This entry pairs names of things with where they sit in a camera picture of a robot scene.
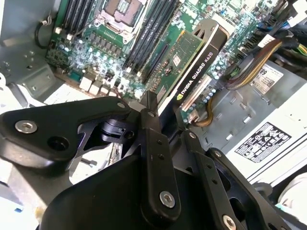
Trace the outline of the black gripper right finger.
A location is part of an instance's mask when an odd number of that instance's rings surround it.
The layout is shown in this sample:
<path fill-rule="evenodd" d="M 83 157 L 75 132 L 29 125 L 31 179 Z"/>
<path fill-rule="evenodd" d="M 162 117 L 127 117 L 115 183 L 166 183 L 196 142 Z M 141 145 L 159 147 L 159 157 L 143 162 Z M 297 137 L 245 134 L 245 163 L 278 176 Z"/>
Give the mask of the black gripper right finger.
<path fill-rule="evenodd" d="M 288 230 L 290 227 L 262 193 L 217 148 L 204 150 L 186 129 L 179 110 L 159 114 L 170 140 L 176 169 L 194 181 L 186 201 L 196 204 L 208 230 Z"/>

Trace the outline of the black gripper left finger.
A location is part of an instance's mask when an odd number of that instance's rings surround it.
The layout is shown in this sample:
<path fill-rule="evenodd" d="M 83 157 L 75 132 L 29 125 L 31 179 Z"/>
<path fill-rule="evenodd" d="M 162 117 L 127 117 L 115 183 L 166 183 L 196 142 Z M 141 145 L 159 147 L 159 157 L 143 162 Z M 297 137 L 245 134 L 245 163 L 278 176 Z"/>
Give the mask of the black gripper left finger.
<path fill-rule="evenodd" d="M 107 143 L 124 145 L 124 156 L 142 158 L 143 213 L 178 217 L 181 204 L 167 137 L 162 134 L 156 95 L 142 109 L 114 96 L 33 107 L 0 116 L 0 156 L 49 176 L 64 174 L 75 158 Z"/>

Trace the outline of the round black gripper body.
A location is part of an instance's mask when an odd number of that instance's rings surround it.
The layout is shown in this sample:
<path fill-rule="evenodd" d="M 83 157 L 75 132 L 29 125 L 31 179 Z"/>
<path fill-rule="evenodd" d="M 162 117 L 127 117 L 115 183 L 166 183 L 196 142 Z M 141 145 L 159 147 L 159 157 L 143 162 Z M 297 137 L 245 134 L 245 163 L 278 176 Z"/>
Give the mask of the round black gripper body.
<path fill-rule="evenodd" d="M 202 188 L 175 169 L 181 215 L 170 230 L 213 230 Z M 47 207 L 41 230 L 154 230 L 141 211 L 141 161 L 128 157 L 61 192 Z"/>

